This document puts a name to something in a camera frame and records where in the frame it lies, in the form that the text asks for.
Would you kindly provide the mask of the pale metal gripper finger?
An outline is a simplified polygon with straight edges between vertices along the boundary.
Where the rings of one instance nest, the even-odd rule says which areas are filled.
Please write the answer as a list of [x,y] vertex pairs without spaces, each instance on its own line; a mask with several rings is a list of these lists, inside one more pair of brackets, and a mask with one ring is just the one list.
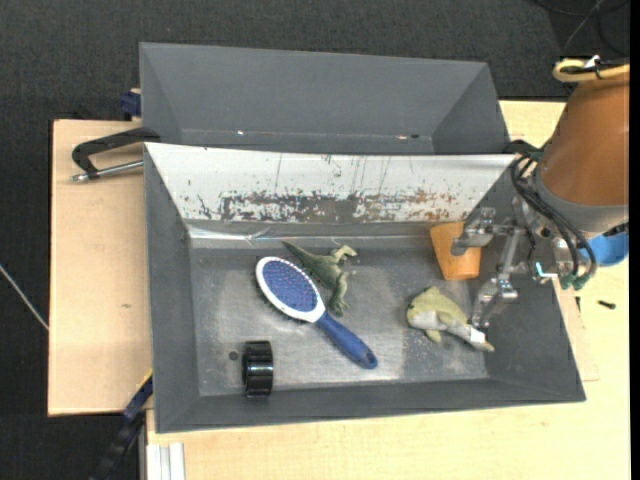
[[486,329],[491,320],[502,313],[509,304],[519,297],[508,275],[489,278],[479,288],[475,296],[471,323],[477,329]]
[[451,254],[462,256],[470,248],[483,248],[497,236],[514,236],[520,227],[512,218],[496,220],[496,209],[481,207],[471,220],[463,223],[462,232],[452,239]]

